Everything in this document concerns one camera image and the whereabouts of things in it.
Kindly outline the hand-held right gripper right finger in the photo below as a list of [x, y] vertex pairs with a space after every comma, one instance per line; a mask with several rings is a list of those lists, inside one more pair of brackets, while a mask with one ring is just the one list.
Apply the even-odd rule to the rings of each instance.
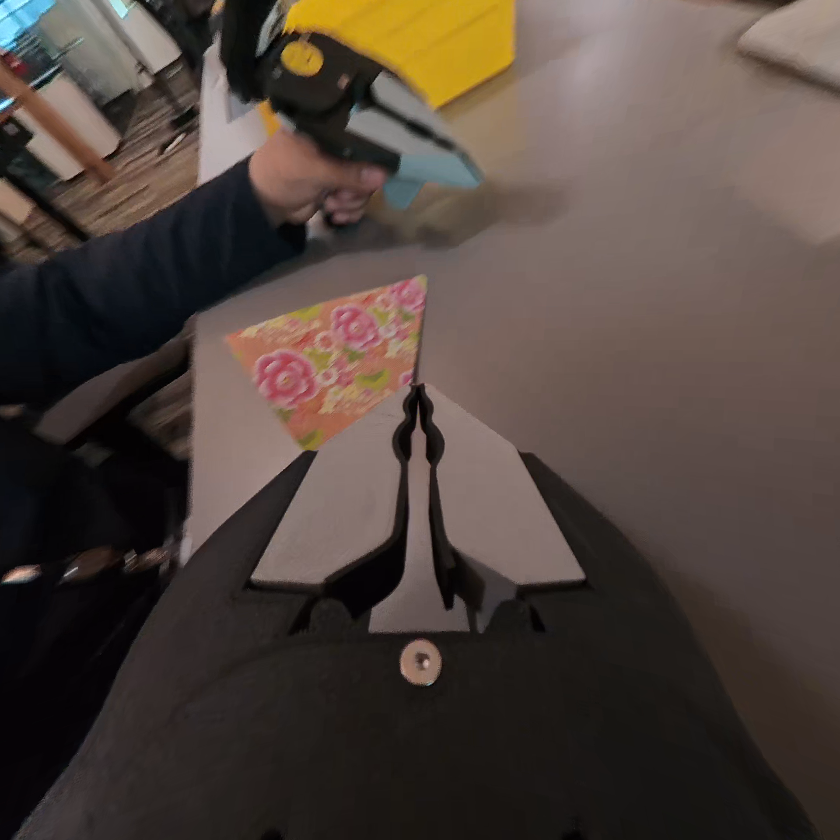
[[483, 632], [503, 602], [586, 576], [517, 448], [431, 385], [418, 388], [429, 524], [444, 604]]

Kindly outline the floral origami paper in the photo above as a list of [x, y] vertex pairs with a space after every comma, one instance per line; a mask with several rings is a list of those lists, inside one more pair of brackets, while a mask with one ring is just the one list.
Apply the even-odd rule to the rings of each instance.
[[413, 383], [427, 277], [301, 308], [228, 334], [226, 344], [302, 450], [316, 450]]

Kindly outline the black office chair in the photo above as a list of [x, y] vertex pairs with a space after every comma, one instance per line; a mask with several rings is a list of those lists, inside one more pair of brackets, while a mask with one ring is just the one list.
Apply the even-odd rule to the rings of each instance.
[[156, 593], [137, 565], [181, 537], [190, 460], [133, 415], [190, 375], [154, 374], [64, 443], [27, 406], [2, 417], [2, 674], [104, 640]]

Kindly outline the person's left hand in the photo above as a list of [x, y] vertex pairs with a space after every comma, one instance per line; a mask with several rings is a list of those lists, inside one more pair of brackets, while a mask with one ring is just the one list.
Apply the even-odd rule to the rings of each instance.
[[356, 224], [388, 176], [372, 164], [335, 159], [306, 137], [284, 129], [248, 161], [257, 201], [276, 227], [306, 224], [317, 214], [339, 227]]

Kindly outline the person's left forearm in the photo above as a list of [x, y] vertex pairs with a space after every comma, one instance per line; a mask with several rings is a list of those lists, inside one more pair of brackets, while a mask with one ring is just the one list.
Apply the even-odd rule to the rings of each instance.
[[241, 161], [152, 216], [1, 277], [1, 403], [49, 406], [157, 351], [196, 313], [297, 258]]

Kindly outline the white rounded pad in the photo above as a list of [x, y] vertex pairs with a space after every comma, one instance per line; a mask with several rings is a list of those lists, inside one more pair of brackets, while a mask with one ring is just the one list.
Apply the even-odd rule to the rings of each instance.
[[761, 17], [738, 40], [740, 54], [839, 91], [839, 2], [797, 1]]

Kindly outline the white cabinet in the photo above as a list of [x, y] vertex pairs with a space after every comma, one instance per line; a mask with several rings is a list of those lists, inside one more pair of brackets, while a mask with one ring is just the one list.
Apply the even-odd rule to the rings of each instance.
[[[59, 72], [54, 79], [38, 89], [38, 93], [100, 159], [107, 159], [116, 153], [122, 141], [121, 134], [67, 73]], [[27, 144], [28, 152], [50, 170], [59, 182], [68, 182], [83, 173], [77, 159], [43, 130], [29, 112], [22, 108], [17, 118], [33, 134]]]

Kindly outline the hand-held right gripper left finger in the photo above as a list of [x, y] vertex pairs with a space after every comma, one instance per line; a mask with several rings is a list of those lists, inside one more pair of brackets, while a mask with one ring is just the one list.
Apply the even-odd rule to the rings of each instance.
[[394, 591], [405, 568], [416, 420], [417, 389], [405, 386], [318, 449], [252, 587], [333, 599], [353, 617]]

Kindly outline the yellow box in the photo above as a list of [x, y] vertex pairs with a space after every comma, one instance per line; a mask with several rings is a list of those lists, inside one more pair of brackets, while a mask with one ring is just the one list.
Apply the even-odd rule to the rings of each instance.
[[257, 52], [278, 34], [318, 32], [389, 68], [432, 109], [509, 68], [516, 56], [514, 1], [274, 2]]

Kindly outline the wooden post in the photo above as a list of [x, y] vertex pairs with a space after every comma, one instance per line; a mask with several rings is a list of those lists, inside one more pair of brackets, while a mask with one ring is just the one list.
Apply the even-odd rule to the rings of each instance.
[[16, 75], [1, 61], [1, 90], [23, 108], [38, 126], [55, 140], [82, 169], [100, 183], [110, 182], [116, 175], [110, 163], [100, 157], [90, 145], [43, 99], [36, 89]]

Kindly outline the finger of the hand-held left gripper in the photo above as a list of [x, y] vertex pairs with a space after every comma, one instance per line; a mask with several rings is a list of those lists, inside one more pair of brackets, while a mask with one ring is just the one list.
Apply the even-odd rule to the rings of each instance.
[[425, 180], [393, 175], [383, 185], [382, 194], [390, 207], [405, 210], [417, 198], [425, 184]]
[[427, 184], [475, 189], [484, 181], [478, 165], [425, 100], [388, 70], [380, 71], [366, 98], [352, 106], [346, 129], [396, 156], [384, 191], [420, 191]]

